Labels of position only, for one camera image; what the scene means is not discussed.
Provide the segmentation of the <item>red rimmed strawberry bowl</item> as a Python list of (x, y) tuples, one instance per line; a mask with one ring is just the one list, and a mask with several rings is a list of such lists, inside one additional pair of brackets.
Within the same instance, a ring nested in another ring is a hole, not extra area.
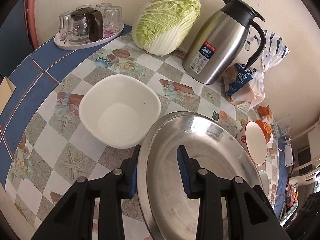
[(267, 157), (267, 143), (259, 125), (249, 121), (237, 132), (236, 140), (245, 149), (255, 165), (263, 165)]

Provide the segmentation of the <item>large steel plate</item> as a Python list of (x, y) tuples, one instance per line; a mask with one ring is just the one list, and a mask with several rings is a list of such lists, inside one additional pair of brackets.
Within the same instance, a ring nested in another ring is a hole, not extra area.
[(184, 192), (177, 162), (178, 146), (220, 178), (244, 178), (261, 185), (253, 161), (234, 137), (213, 120), (192, 112), (172, 112), (156, 121), (142, 142), (137, 192), (153, 239), (195, 239), (198, 199)]

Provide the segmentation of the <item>white square bowl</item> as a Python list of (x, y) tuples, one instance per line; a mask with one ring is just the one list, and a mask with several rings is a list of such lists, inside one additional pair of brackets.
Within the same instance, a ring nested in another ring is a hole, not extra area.
[(85, 128), (118, 149), (138, 145), (160, 113), (157, 94), (141, 81), (122, 74), (97, 82), (79, 105), (79, 118)]

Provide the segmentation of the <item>white plastic chair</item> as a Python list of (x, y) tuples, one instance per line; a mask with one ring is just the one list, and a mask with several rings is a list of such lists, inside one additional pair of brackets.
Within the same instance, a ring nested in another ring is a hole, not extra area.
[(310, 171), (305, 175), (291, 177), (289, 179), (289, 184), (295, 187), (310, 185), (312, 183), (319, 181), (319, 173), (320, 173), (320, 167), (317, 167), (316, 169)]

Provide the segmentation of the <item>white power strip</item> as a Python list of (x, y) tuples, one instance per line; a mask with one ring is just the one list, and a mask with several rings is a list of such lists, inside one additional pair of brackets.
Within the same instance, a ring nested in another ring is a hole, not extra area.
[(285, 155), (285, 166), (290, 167), (293, 165), (293, 152), (292, 152), (292, 145), (286, 144), (284, 149)]

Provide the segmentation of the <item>orange snack packet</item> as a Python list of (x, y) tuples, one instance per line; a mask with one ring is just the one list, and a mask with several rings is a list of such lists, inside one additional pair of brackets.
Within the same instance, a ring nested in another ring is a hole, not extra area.
[(271, 127), (272, 118), (273, 118), (272, 111), (269, 106), (266, 106), (266, 107), (258, 106), (257, 111), (260, 116), (260, 119), (258, 119), (256, 123), (261, 128), (266, 142), (269, 142), (272, 135), (272, 127)]

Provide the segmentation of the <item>bagged sliced bread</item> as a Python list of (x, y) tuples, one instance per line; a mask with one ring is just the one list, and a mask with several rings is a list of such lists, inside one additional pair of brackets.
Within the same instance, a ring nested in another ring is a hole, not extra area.
[(266, 44), (262, 54), (250, 67), (236, 62), (222, 75), (223, 96), (231, 104), (248, 111), (265, 98), (265, 73), (285, 59), (290, 50), (283, 38), (264, 31)]

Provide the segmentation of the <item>beige envelope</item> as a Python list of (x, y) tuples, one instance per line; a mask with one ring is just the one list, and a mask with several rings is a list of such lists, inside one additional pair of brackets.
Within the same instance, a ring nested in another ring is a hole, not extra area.
[(0, 114), (3, 112), (15, 89), (16, 86), (10, 81), (10, 79), (3, 77), (0, 85)]

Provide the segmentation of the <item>blue plaid tablecloth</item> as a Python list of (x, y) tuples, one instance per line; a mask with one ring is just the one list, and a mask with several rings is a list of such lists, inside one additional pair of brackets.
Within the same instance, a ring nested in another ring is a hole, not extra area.
[(22, 134), (35, 112), (77, 65), (101, 47), (62, 50), (51, 38), (28, 55), (9, 76), (16, 89), (1, 114), (2, 186)]

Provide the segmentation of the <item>steel thermos jug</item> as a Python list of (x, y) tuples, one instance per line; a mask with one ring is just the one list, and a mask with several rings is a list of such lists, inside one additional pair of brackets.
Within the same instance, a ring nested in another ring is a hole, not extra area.
[(265, 21), (263, 16), (242, 0), (223, 2), (225, 6), (206, 20), (182, 60), (187, 74), (205, 85), (213, 84), (238, 56), (250, 27), (258, 32), (260, 44), (246, 69), (257, 61), (266, 44), (264, 31), (253, 21), (256, 17)]

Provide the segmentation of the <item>white oval tray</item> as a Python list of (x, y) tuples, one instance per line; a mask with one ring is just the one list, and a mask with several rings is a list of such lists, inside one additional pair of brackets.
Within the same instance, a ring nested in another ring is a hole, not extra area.
[(124, 24), (121, 22), (120, 27), (118, 29), (108, 29), (104, 28), (104, 36), (98, 41), (90, 41), (90, 40), (85, 40), (81, 42), (71, 42), (67, 38), (67, 33), (64, 32), (63, 35), (61, 36), (60, 33), (58, 32), (55, 37), (54, 37), (54, 43), (56, 46), (60, 49), (63, 50), (79, 50), (79, 49), (86, 49), (86, 48), (92, 48), (95, 46), (99, 46), (102, 44), (106, 44), (107, 42), (110, 42), (117, 38), (120, 33), (124, 30)]

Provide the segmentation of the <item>drinking glass front left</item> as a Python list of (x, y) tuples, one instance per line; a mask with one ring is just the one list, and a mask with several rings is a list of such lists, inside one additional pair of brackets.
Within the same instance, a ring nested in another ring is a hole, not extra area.
[(61, 40), (65, 40), (67, 38), (67, 29), (72, 12), (72, 10), (63, 12), (59, 16), (59, 37)]

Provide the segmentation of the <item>drinking glass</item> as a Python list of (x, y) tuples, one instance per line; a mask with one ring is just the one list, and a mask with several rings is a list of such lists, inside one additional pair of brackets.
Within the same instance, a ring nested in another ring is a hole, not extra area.
[(122, 8), (119, 6), (109, 6), (104, 10), (104, 28), (118, 31), (121, 26)]
[(63, 12), (59, 16), (59, 37), (61, 40), (65, 40), (67, 38), (67, 29), (72, 12), (72, 10)]

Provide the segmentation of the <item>drinking glass right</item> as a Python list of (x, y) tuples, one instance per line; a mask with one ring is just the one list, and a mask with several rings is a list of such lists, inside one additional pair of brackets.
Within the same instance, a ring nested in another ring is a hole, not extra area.
[(104, 28), (118, 31), (121, 26), (122, 8), (119, 6), (109, 6), (104, 10)]

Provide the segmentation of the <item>napa cabbage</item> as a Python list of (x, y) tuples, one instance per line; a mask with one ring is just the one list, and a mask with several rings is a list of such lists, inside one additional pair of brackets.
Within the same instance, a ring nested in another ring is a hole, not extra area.
[(137, 47), (165, 56), (176, 50), (200, 16), (200, 0), (149, 0), (132, 24)]

